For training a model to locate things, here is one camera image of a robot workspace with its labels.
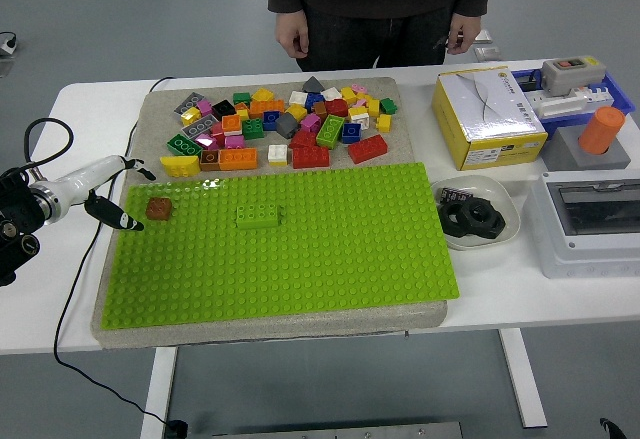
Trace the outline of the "person's left hand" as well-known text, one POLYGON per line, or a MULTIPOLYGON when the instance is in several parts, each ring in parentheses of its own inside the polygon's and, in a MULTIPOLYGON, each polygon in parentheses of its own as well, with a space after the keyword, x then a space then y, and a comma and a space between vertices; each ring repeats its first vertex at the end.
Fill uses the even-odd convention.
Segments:
POLYGON ((447 53, 451 55, 466 53, 480 34, 481 29, 480 16, 464 16, 454 13, 451 17, 446 43, 447 53))

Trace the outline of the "person's right hand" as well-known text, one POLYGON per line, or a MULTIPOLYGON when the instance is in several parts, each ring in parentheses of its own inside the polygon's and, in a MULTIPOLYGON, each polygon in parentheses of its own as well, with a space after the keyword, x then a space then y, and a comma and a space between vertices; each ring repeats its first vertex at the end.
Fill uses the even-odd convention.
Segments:
POLYGON ((290 58, 305 58, 309 50, 309 34, 304 11, 277 13, 275 39, 290 58))

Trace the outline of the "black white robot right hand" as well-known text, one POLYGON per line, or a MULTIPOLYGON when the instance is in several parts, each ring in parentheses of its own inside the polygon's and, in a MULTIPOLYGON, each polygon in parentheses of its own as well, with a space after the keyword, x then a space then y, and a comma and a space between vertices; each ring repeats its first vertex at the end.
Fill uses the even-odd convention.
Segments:
POLYGON ((608 418, 599 419, 600 426, 609 434, 610 439, 627 439, 620 427, 608 418))

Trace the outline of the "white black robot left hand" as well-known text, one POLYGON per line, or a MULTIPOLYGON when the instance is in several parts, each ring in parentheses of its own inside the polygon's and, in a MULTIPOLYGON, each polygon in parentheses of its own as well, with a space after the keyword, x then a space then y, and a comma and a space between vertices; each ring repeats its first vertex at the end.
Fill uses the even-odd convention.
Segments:
POLYGON ((133 219, 118 205, 109 199, 98 196, 95 191, 114 179, 121 171, 134 169, 150 181, 156 176, 143 167, 140 159, 111 155, 55 181, 41 184, 49 212, 45 214, 45 223, 52 224, 62 219, 71 206, 84 206, 85 211, 99 222, 113 229, 142 231, 144 225, 133 219))

